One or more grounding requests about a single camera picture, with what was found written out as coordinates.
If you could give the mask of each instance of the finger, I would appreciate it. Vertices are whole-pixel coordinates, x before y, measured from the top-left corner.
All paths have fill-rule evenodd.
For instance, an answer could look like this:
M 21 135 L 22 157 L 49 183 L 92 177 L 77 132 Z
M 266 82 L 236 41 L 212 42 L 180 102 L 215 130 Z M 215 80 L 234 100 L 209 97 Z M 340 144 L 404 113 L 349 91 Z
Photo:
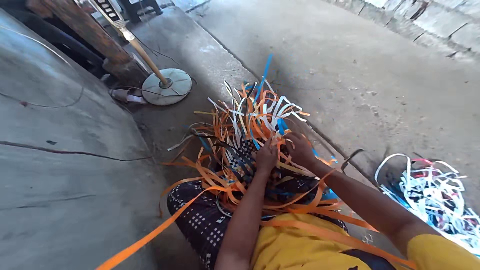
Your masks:
M 287 145 L 287 150 L 288 150 L 288 152 L 289 152 L 290 154 L 293 153 L 293 150 L 294 150 L 294 149 L 293 149 L 293 143 L 290 142 L 290 141 L 286 141 L 285 144 Z
M 270 143 L 272 142 L 272 138 L 268 138 L 268 140 L 265 142 L 264 147 L 270 148 Z
M 292 141 L 298 140 L 298 137 L 295 136 L 294 132 L 289 132 L 289 133 L 283 135 L 283 138 L 284 139 L 289 139 L 289 140 L 292 140 Z
M 295 137 L 297 137 L 298 139 L 300 139 L 300 140 L 303 140 L 303 138 L 304 138 L 304 136 L 303 136 L 302 133 L 299 133 L 299 132 L 296 132 L 296 131 L 291 132 L 291 133 L 293 133 L 293 135 L 294 135 Z
M 272 146 L 270 147 L 270 153 L 276 154 L 277 152 L 278 152 L 278 147 L 277 147 L 277 145 L 276 145 L 276 144 L 272 145 Z

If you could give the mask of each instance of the yellow shirt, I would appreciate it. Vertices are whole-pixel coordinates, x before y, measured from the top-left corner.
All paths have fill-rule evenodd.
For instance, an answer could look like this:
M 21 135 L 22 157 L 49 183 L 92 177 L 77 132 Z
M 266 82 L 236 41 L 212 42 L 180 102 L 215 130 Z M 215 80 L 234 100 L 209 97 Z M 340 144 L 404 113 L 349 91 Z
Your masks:
M 297 220 L 348 235 L 337 225 L 313 215 L 283 214 L 275 219 Z M 416 263 L 417 270 L 480 270 L 480 259 L 441 236 L 418 235 L 408 242 L 407 249 L 408 259 Z M 356 257 L 342 252 L 351 254 L 351 248 L 293 227 L 263 227 L 252 264 L 254 270 L 405 269 L 397 265 L 393 268 L 384 259 L 365 252 Z

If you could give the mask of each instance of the wire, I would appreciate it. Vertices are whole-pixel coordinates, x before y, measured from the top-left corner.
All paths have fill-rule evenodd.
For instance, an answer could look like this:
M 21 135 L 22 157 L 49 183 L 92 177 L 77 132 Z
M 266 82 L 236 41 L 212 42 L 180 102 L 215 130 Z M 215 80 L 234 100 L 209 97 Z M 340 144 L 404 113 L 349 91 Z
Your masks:
M 152 94 L 157 94 L 157 95 L 162 96 L 162 97 L 180 97 L 180 96 L 185 96 L 185 95 L 188 94 L 188 93 L 186 93 L 186 94 L 180 95 L 180 94 L 178 94 L 178 93 L 175 91 L 175 93 L 177 93 L 177 95 L 168 95 L 168 96 L 167 96 L 167 95 L 162 95 L 162 94 L 160 94 L 160 93 L 148 91 L 148 90 L 145 90 L 145 89 L 142 89 L 142 88 L 138 88 L 138 87 L 134 87 L 134 86 L 117 86 L 117 87 L 128 87 L 128 88 L 129 88 L 129 89 L 122 89 L 122 90 L 130 90 L 130 89 L 132 89 L 132 88 L 135 88 L 135 89 L 139 89 L 139 90 L 142 90 L 142 91 L 145 91 L 145 92 L 149 92 L 149 93 L 152 93 Z
M 155 56 L 158 56 L 158 55 L 155 54 L 155 53 L 158 53 L 158 54 L 160 54 L 160 55 L 162 55 L 162 56 L 165 56 L 165 57 L 167 57 L 167 58 L 170 58 L 170 59 L 171 59 L 172 61 L 174 61 L 177 65 L 179 65 L 179 64 L 177 63 L 177 61 L 175 61 L 175 59 L 173 59 L 173 58 L 171 58 L 170 56 L 165 55 L 165 54 L 163 54 L 163 53 L 161 53 L 161 52 L 159 52 L 159 51 L 157 51 L 157 50 L 155 50 L 155 49 L 152 49 L 152 48 L 148 47 L 148 46 L 147 46 L 144 42 L 142 42 L 138 37 L 135 37 L 135 38 L 136 38 L 142 45 L 144 45 L 145 48 L 149 49 L 149 50 L 152 52 L 152 54 L 154 54 Z
M 26 145 L 26 144 L 19 144 L 19 143 L 13 143 L 9 141 L 0 141 L 0 145 L 8 145 L 8 146 L 13 146 L 13 147 L 21 147 L 21 148 L 28 148 L 28 149 L 33 149 L 33 150 L 40 150 L 40 151 L 45 151 L 49 153 L 55 153 L 55 154 L 79 154 L 79 155 L 88 155 L 88 156 L 94 156 L 94 157 L 99 157 L 99 158 L 105 158 L 109 160 L 118 160 L 118 161 L 134 161 L 134 160 L 145 160 L 149 159 L 152 156 L 149 157 L 143 157 L 143 158 L 137 158 L 137 159 L 132 159 L 132 160 L 121 160 L 121 159 L 116 159 L 116 158 L 111 158 L 107 156 L 102 156 L 94 153 L 89 153 L 89 152 L 83 152 L 83 151 L 59 151 L 59 150 L 53 150 L 45 147 L 38 147 L 38 146 L 32 146 L 32 145 Z
M 143 0 L 139 0 L 138 2 L 140 3 L 140 8 L 142 9 L 142 12 L 143 12 L 144 15 L 145 15 L 145 10 L 144 10 L 144 6 L 142 5 L 142 1 L 143 1 Z M 150 32 L 152 32 L 152 27 L 150 26 L 150 22 L 149 22 L 149 21 L 147 21 L 147 25 L 148 25 L 148 28 L 150 29 Z M 167 58 L 170 58 L 172 61 L 174 61 L 174 62 L 178 65 L 177 61 L 175 61 L 173 58 L 171 58 L 170 56 L 167 56 L 167 55 L 165 55 L 165 54 L 163 54 L 163 53 L 160 52 L 160 46 L 158 45 L 158 42 L 157 42 L 158 50 L 153 50 L 153 49 L 151 49 L 150 47 L 148 47 L 145 43 L 143 43 L 138 37 L 135 37 L 135 38 L 136 38 L 140 43 L 142 43 L 147 49 L 149 49 L 154 55 L 155 55 L 155 52 L 156 52 L 156 53 L 158 53 L 158 54 L 160 54 L 160 55 L 163 55 L 163 56 L 165 56 L 165 57 L 167 57 Z
M 30 40 L 33 40 L 33 41 L 39 43 L 39 44 L 42 45 L 43 47 L 45 47 L 45 48 L 47 48 L 48 50 L 50 50 L 51 52 L 53 52 L 56 56 L 60 57 L 60 59 L 62 59 L 65 63 L 67 63 L 67 65 L 68 65 L 69 67 L 71 67 L 71 69 L 72 69 L 73 71 L 75 71 L 75 73 L 78 75 L 77 70 L 74 69 L 74 67 L 73 67 L 72 65 L 70 65 L 70 63 L 69 63 L 67 60 L 65 60 L 65 58 L 63 58 L 63 57 L 62 57 L 61 55 L 59 55 L 56 51 L 52 50 L 49 46 L 45 45 L 45 44 L 42 43 L 41 41 L 38 41 L 38 40 L 34 39 L 33 37 L 29 37 L 29 36 L 27 36 L 27 35 L 25 35 L 25 34 L 19 33 L 19 32 L 15 31 L 15 30 L 6 28 L 6 27 L 4 27 L 4 26 L 2 26 L 2 25 L 0 25 L 0 28 L 3 28 L 3 29 L 5 29 L 5 30 L 11 31 L 11 32 L 14 32 L 14 33 L 16 33 L 16 34 L 19 34 L 19 35 L 21 35 L 21 36 L 23 36 L 23 37 L 26 37 L 26 38 L 28 38 L 28 39 L 30 39 Z M 74 100 L 72 103 L 67 104 L 67 105 L 63 105 L 63 106 L 47 106 L 47 105 L 35 104 L 35 103 L 31 103 L 31 102 L 28 102 L 28 101 L 25 101 L 25 100 L 21 100 L 21 99 L 18 99 L 18 98 L 16 98 L 16 97 L 13 97 L 13 96 L 7 95 L 7 94 L 5 94 L 5 93 L 1 93 L 1 92 L 0 92 L 0 95 L 1 95 L 1 96 L 4 96 L 4 97 L 6 97 L 6 98 L 10 98 L 10 99 L 16 100 L 16 101 L 20 102 L 22 105 L 24 105 L 24 103 L 27 103 L 27 104 L 29 104 L 29 105 L 38 106 L 38 107 L 43 107 L 43 108 L 65 108 L 65 107 L 69 107 L 69 106 L 75 105 L 76 103 L 78 103 L 78 101 L 80 101 L 80 98 L 82 98 L 82 96 L 83 96 L 83 94 L 84 94 L 84 80 L 83 80 L 83 78 L 81 78 L 81 81 L 82 81 L 82 89 L 81 89 L 81 91 L 80 91 L 80 95 L 78 96 L 78 98 L 77 98 L 76 100 Z

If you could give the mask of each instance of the person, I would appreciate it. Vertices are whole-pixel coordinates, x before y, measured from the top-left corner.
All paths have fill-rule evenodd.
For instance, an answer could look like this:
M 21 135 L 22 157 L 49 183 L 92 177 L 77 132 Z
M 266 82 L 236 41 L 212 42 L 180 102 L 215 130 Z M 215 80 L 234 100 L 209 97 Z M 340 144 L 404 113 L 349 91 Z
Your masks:
M 298 133 L 284 135 L 292 161 L 322 178 L 332 168 L 319 161 Z M 257 169 L 246 194 L 231 217 L 204 193 L 176 223 L 207 269 L 215 270 L 395 270 L 404 269 L 386 259 L 352 249 L 293 227 L 260 228 L 267 181 L 277 163 L 277 149 L 266 141 L 256 154 Z M 440 236 L 436 230 L 376 189 L 338 171 L 325 183 L 353 211 L 386 235 L 418 270 L 480 269 L 480 260 Z M 200 182 L 183 183 L 172 190 L 168 208 L 174 213 L 198 195 Z M 274 220 L 302 221 L 348 235 L 342 222 L 313 214 L 278 215 Z

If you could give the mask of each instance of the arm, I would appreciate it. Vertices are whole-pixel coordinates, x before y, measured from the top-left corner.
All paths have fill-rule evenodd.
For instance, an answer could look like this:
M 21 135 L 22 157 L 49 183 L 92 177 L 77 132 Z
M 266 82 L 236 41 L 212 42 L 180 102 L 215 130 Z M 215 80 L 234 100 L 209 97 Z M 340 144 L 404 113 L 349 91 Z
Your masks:
M 298 133 L 288 133 L 284 138 L 292 160 L 305 167 L 318 177 L 323 177 L 332 170 L 313 155 L 306 139 Z M 329 186 L 353 211 L 379 232 L 385 234 L 403 254 L 407 255 L 410 239 L 420 234 L 436 234 L 433 228 L 410 213 L 398 203 L 376 189 L 370 188 L 339 171 L 325 179 Z
M 249 268 L 260 228 L 265 187 L 270 172 L 277 162 L 277 149 L 270 147 L 270 142 L 271 138 L 257 153 L 257 171 L 247 193 L 228 223 L 215 262 L 215 270 L 247 270 Z

